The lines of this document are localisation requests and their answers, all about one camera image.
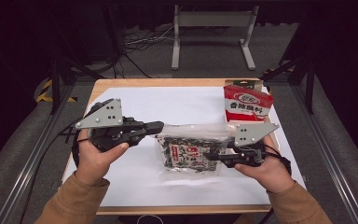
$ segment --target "hand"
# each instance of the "hand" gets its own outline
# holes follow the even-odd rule
[[[78,139],[88,138],[89,130],[82,130]],[[90,141],[79,143],[79,164],[76,178],[87,185],[99,186],[103,177],[109,171],[110,164],[117,160],[129,148],[127,143],[122,143],[102,153]]]
[[[276,148],[269,135],[265,136],[263,141],[265,145]],[[266,151],[276,154],[268,147],[266,147]],[[267,156],[263,164],[258,167],[236,164],[235,169],[243,175],[254,178],[261,186],[272,193],[285,191],[295,184],[284,165],[274,157]]]

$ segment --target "snack bag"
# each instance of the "snack bag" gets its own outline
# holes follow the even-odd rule
[[[226,120],[264,120],[273,97],[262,91],[229,85],[224,87]]]

